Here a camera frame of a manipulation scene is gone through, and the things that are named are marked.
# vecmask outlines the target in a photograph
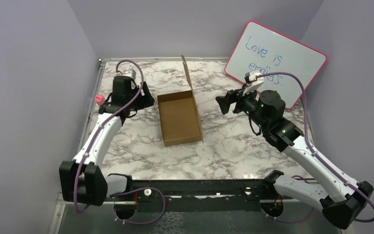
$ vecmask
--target wall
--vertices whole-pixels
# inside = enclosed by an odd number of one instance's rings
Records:
[[[374,186],[374,1],[325,0],[302,41],[329,56],[308,90],[316,144],[342,170]],[[368,205],[359,217],[373,215]],[[374,233],[374,223],[354,229]]]
[[[0,233],[47,233],[98,71],[66,0],[0,0]]]
[[[228,57],[247,21],[300,40],[323,0],[69,0],[100,58]]]

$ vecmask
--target red whiteboard frame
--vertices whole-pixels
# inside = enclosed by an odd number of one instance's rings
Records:
[[[273,32],[275,32],[275,33],[277,33],[277,34],[279,34],[279,35],[282,35],[282,36],[284,36],[284,37],[287,38],[287,39],[290,39],[290,40],[292,40],[292,41],[294,41],[294,42],[296,42],[296,43],[299,43],[299,44],[301,44],[301,45],[303,45],[303,46],[305,46],[305,47],[307,47],[307,48],[309,48],[309,49],[311,49],[311,50],[313,50],[313,51],[316,51],[316,52],[318,52],[318,53],[320,53],[320,54],[322,54],[322,55],[325,56],[325,62],[320,66],[319,70],[318,70],[318,71],[316,72],[316,74],[313,76],[312,80],[311,80],[311,81],[306,85],[305,89],[307,89],[307,88],[310,86],[310,84],[312,83],[312,81],[316,78],[316,76],[317,76],[317,74],[319,73],[319,71],[323,68],[323,66],[324,66],[324,65],[326,64],[326,62],[328,61],[328,56],[327,56],[325,53],[323,53],[323,52],[321,52],[321,51],[319,51],[319,50],[317,50],[317,49],[315,49],[315,48],[312,48],[312,47],[310,47],[310,46],[308,46],[308,45],[306,45],[306,44],[303,44],[303,43],[300,42],[300,41],[297,41],[297,40],[295,40],[295,39],[293,39],[293,38],[290,38],[290,37],[288,37],[288,36],[286,36],[286,35],[284,35],[284,34],[278,32],[278,31],[276,31],[276,30],[273,30],[273,29],[271,29],[271,28],[269,28],[269,27],[267,27],[267,26],[265,26],[265,25],[263,25],[263,24],[261,24],[261,23],[258,23],[258,22],[256,22],[256,21],[254,21],[254,20],[251,20],[251,21],[247,22],[246,27],[244,28],[243,32],[241,33],[240,39],[239,39],[238,42],[237,42],[237,45],[235,46],[233,52],[232,52],[231,55],[230,55],[230,58],[229,58],[228,61],[227,61],[227,64],[226,64],[225,67],[224,67],[224,73],[225,73],[226,75],[228,75],[229,77],[231,77],[231,78],[237,80],[238,82],[244,84],[243,81],[241,81],[241,80],[237,79],[236,77],[230,75],[230,74],[226,71],[226,67],[227,67],[228,63],[230,62],[230,59],[231,59],[231,57],[233,56],[234,52],[236,51],[236,48],[237,48],[238,44],[240,43],[241,39],[243,38],[243,34],[244,34],[244,32],[246,31],[247,26],[248,26],[250,23],[258,24],[258,25],[260,25],[260,26],[262,26],[262,27],[264,27],[264,28],[266,28],[266,29],[268,29],[268,30],[270,30],[270,31],[273,31]],[[297,101],[293,104],[293,106],[291,106],[290,108],[286,108],[286,109],[288,109],[288,110],[289,110],[289,109],[292,109],[292,108],[296,105],[296,103],[297,103]]]

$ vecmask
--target marble surface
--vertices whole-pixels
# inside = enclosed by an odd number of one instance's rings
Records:
[[[264,178],[272,170],[288,175],[308,175],[294,160],[279,153],[263,137],[255,136],[248,118],[241,113],[223,115],[215,100],[241,85],[223,73],[223,61],[188,61],[190,76],[201,115],[204,141],[164,147],[157,102],[126,120],[105,156],[105,175],[121,173],[134,179],[239,179]],[[152,95],[188,90],[181,61],[138,63]],[[112,91],[116,62],[108,62],[99,93]],[[128,63],[120,70],[132,68]],[[137,72],[137,83],[140,82]],[[90,130],[97,120],[98,106]],[[303,129],[303,110],[299,104],[284,115]]]

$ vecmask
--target white round knob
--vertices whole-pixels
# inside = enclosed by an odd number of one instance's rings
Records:
[[[152,191],[151,191],[150,189],[146,189],[146,190],[144,190],[144,194],[145,194],[146,196],[151,195],[151,193],[152,193]]]

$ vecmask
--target open box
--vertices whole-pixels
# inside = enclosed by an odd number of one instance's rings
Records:
[[[190,73],[181,55],[185,77],[191,90],[158,95],[158,110],[164,146],[202,141],[202,128]]]

